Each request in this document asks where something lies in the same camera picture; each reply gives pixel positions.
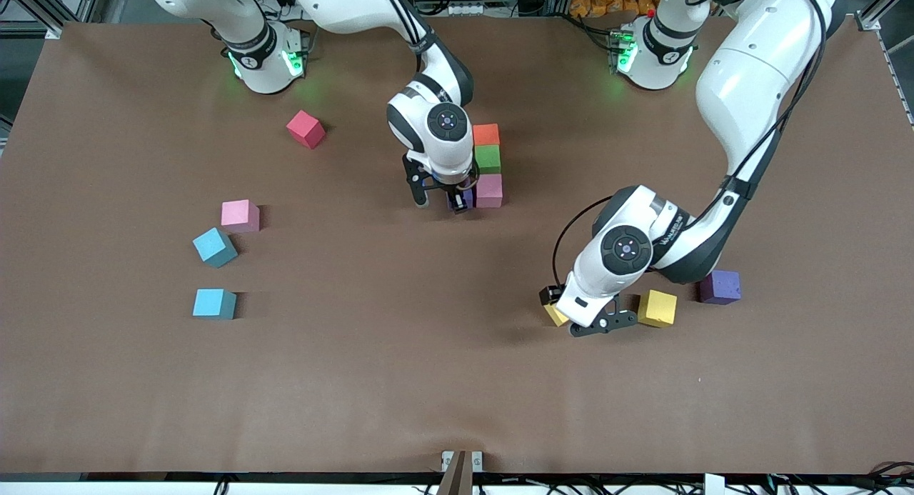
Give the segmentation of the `aluminium frame post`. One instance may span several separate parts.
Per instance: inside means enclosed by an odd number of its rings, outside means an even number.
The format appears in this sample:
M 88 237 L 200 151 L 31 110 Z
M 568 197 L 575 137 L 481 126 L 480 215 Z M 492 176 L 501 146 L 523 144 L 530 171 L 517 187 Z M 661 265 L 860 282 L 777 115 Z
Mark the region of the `aluminium frame post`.
M 881 29 L 880 20 L 902 0 L 872 0 L 868 6 L 855 12 L 856 26 L 860 31 L 877 31 Z
M 58 39 L 65 24 L 97 19 L 105 0 L 0 0 L 0 39 Z

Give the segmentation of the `metal table edge bracket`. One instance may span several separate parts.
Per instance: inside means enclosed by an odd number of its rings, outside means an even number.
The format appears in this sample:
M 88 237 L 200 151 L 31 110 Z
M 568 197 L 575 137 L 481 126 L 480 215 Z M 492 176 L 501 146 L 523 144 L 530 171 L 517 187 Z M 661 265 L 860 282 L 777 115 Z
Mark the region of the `metal table edge bracket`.
M 483 473 L 482 451 L 441 453 L 443 478 L 435 495 L 478 495 L 474 476 Z

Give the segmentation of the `large table cover mat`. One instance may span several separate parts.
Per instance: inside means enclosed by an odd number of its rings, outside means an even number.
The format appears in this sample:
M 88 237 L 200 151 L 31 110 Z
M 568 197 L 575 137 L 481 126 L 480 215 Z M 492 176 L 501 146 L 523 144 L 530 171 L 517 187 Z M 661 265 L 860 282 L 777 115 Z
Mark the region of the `large table cover mat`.
M 507 203 L 413 205 L 389 30 L 320 33 L 252 94 L 203 24 L 73 24 L 44 44 L 0 157 L 0 471 L 865 473 L 914 461 L 914 131 L 848 20 L 719 267 L 742 299 L 576 339 L 538 291 L 581 208 L 646 184 L 705 208 L 725 154 L 690 69 L 646 92 L 563 21 L 440 19 L 499 125 Z M 326 130 L 295 141 L 297 111 Z M 261 230 L 220 208 L 249 199 Z M 222 229 L 219 269 L 193 239 Z M 235 319 L 192 317 L 196 290 Z

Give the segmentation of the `pink foam cube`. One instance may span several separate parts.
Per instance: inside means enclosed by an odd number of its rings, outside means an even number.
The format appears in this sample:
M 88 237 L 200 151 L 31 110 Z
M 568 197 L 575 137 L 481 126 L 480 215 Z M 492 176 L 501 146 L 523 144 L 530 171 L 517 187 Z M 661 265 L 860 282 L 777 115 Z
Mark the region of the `pink foam cube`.
M 476 184 L 476 206 L 480 209 L 495 209 L 503 206 L 503 176 L 483 174 Z
M 260 208 L 249 199 L 228 200 L 220 208 L 220 225 L 232 234 L 251 234 L 261 230 Z

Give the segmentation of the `blue foam cube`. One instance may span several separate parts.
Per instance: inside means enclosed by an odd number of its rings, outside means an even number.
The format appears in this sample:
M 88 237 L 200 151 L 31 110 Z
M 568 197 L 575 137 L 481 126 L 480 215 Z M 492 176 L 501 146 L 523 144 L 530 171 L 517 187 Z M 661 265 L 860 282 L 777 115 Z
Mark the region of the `blue foam cube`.
M 237 294 L 223 288 L 196 290 L 192 317 L 196 319 L 232 320 L 237 309 Z
M 202 262 L 216 269 L 238 257 L 238 251 L 231 238 L 216 227 L 203 232 L 192 242 Z

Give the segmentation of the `aluminium side rail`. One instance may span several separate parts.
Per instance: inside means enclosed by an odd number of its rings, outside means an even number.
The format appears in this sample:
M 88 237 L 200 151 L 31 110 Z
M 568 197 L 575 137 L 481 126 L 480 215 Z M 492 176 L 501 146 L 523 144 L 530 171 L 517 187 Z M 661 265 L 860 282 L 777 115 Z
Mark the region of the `aluminium side rail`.
M 888 66 L 889 75 L 893 81 L 893 85 L 895 87 L 895 91 L 897 92 L 898 98 L 900 98 L 900 103 L 905 117 L 907 118 L 908 124 L 910 124 L 912 131 L 914 131 L 914 112 L 910 110 L 910 104 L 908 104 L 907 97 L 905 97 L 900 78 L 898 78 L 897 72 L 895 72 L 895 67 L 893 66 L 891 57 L 889 56 L 889 51 L 885 45 L 885 40 L 882 39 L 881 31 L 877 31 L 877 36 L 879 40 L 879 46 L 881 47 L 882 54 Z

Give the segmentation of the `red foam cube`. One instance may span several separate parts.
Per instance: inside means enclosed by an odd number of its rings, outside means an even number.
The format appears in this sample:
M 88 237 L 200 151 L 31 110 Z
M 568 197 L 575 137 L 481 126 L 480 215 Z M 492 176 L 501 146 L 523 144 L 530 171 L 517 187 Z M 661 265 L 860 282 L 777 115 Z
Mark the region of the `red foam cube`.
M 313 115 L 300 110 L 285 126 L 295 141 L 309 149 L 314 149 L 326 137 L 323 124 Z

